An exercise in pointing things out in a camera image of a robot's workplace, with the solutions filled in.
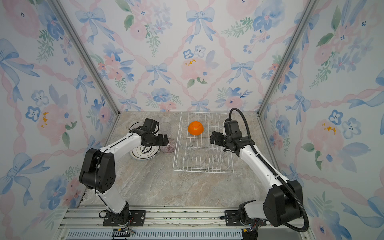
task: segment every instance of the bowl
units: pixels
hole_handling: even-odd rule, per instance
[[[188,132],[191,135],[197,136],[202,134],[203,131],[204,131],[203,125],[198,121],[191,122],[188,126]]]

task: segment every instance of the wire dish rack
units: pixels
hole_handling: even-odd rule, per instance
[[[223,132],[226,113],[181,112],[174,171],[233,173],[233,159],[230,152],[223,152],[224,147],[209,143],[213,131]],[[204,132],[198,136],[188,132],[188,126],[199,121]]]

